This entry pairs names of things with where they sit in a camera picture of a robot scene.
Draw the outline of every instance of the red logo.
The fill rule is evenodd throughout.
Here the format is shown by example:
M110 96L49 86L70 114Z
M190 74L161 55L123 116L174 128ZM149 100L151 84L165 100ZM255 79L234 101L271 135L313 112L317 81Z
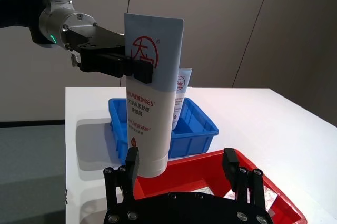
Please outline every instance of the red logo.
M137 142L136 142L136 140L135 140L134 137L132 137L132 139L131 139L131 145L132 145L133 147L137 146Z
M139 56L140 60L151 62L154 68L158 65L158 50L153 42L153 40L150 37L142 36L137 38L133 43L133 46L138 47L136 54L133 55L131 49L131 58L135 59L137 56ZM147 57L147 52L150 54L153 54L151 57Z
M185 86L185 78L181 75L178 76L177 91L181 90Z

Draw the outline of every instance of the red plastic bin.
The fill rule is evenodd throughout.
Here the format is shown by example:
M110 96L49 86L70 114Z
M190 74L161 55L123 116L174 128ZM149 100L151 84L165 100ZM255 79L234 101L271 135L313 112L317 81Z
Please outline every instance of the red plastic bin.
M238 150L235 150L240 166L257 167ZM231 189L222 169L223 151L200 154L194 157L168 162L166 171L155 178L138 177L134 188L136 199L168 192L189 192L209 187L214 195L223 197ZM274 224L306 224L305 216L289 198L267 176L263 176L266 187L277 193L271 209Z

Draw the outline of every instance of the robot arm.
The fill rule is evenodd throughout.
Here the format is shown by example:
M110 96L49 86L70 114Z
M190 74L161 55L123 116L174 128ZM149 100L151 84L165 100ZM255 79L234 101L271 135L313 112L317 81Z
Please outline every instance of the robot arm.
M0 0L0 9L0 28L28 27L34 43L68 50L72 65L83 72L152 81L153 65L125 56L124 36L76 11L72 0Z

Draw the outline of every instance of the screw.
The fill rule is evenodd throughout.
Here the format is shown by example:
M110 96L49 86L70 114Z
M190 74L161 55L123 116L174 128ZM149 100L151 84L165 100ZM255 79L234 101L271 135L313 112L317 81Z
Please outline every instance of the screw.
M111 224L117 223L120 220L118 215L110 215L108 218L108 222Z
M240 219L240 220L242 220L242 221L248 221L248 217L247 217L247 215L245 215L244 213L242 213L242 212L237 212L237 217Z
M68 25L64 24L64 25L62 26L62 31L63 31L63 32L68 31L68 29L69 29L69 26L68 26Z
M136 220L138 218L138 214L136 212L128 212L127 217L129 220Z
M112 172L112 170L110 168L105 168L104 169L104 173L106 174L110 174Z
M260 170L254 170L254 173L255 173L256 175L261 175L261 174L262 174Z
M204 198L204 196L201 193L197 193L195 196L196 196L197 199L203 199Z
M260 215L256 216L256 219L261 224L268 224L267 220L264 217L260 216Z

